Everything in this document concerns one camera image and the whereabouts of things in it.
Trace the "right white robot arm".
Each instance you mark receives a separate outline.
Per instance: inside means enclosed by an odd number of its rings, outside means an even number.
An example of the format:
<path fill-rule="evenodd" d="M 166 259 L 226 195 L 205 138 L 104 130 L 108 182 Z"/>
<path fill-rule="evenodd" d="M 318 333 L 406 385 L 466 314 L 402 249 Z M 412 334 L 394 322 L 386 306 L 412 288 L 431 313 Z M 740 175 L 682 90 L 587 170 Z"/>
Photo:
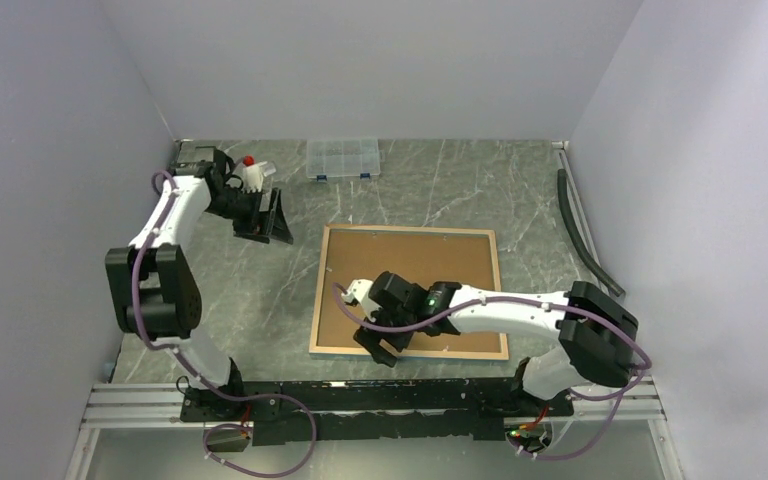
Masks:
<path fill-rule="evenodd" d="M 356 342 L 389 367 L 396 358 L 382 345 L 401 351 L 416 332 L 430 337 L 498 333 L 551 342 L 547 353 L 521 361 L 514 375 L 510 401 L 524 415 L 587 383 L 621 396 L 652 366 L 636 341 L 636 317 L 586 281 L 566 291 L 527 294 L 447 281 L 424 288 L 385 271 L 348 287 L 335 284 L 332 292 L 358 326 Z"/>

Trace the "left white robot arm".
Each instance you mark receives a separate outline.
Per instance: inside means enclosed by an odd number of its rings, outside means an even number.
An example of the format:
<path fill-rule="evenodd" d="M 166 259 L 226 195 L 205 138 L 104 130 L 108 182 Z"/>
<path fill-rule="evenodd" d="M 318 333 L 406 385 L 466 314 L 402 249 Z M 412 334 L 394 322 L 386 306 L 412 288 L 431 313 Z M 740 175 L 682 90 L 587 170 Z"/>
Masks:
<path fill-rule="evenodd" d="M 198 219 L 228 220 L 235 237 L 293 244 L 280 189 L 265 182 L 276 167 L 251 156 L 234 160 L 209 146 L 191 162 L 153 174 L 158 195 L 147 223 L 125 247 L 104 259 L 120 330 L 150 351 L 165 351 L 188 373 L 191 387 L 207 394 L 207 407 L 223 420 L 238 417 L 246 392 L 238 367 L 208 335 L 199 332 L 202 297 L 185 250 Z"/>

